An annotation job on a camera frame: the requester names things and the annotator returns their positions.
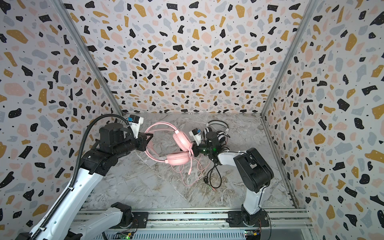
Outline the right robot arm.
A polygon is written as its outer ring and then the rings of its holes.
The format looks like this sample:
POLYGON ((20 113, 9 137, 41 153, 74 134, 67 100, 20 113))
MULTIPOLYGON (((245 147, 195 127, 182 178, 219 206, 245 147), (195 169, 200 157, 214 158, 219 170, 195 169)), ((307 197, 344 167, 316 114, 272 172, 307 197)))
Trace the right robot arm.
POLYGON ((274 178, 274 172, 262 155, 255 148, 245 152, 226 149, 225 142, 219 140, 216 132, 209 132, 205 140, 194 137, 192 151, 195 157, 206 155, 217 166, 232 166, 237 168, 240 177, 247 188, 246 198, 241 211, 236 217, 230 217, 233 226, 243 225, 252 227, 262 223, 262 204, 265 200, 265 190, 274 178))

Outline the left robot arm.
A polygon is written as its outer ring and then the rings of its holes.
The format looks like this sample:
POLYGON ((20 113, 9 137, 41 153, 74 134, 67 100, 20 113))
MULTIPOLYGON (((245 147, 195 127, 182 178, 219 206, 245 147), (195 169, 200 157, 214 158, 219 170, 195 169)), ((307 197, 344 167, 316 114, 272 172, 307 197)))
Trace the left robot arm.
POLYGON ((90 128, 86 129, 79 149, 73 177, 49 212, 28 233, 20 233, 18 240, 91 240, 106 230, 132 228, 138 225, 132 208, 122 203, 112 204, 106 211, 77 226, 73 221, 85 200, 121 157, 132 151, 144 152, 153 134, 134 136, 130 126, 119 123, 100 128, 101 139, 91 150, 83 153, 90 128))

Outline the pink headphones with cable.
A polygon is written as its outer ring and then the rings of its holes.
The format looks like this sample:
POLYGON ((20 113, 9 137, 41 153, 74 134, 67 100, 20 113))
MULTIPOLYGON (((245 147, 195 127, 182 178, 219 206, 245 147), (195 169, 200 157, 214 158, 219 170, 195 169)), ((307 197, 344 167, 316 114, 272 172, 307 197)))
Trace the pink headphones with cable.
POLYGON ((147 157, 155 162, 163 163, 171 166, 172 170, 181 176, 182 183, 186 187, 191 187, 199 180, 203 178, 204 171, 210 166, 207 165, 203 167, 201 159, 196 159, 193 154, 193 143, 190 141, 189 137, 182 131, 180 131, 176 126, 168 122, 157 122, 149 126, 145 133, 153 136, 156 132, 172 132, 173 140, 176 145, 179 147, 180 151, 177 153, 167 154, 164 158, 161 158, 160 155, 155 151, 153 144, 148 143, 145 154, 147 157), (194 169, 194 164, 196 164, 196 169, 198 171, 198 177, 190 184, 185 183, 184 179, 184 167, 186 164, 190 165, 188 175, 191 175, 192 170, 194 169))

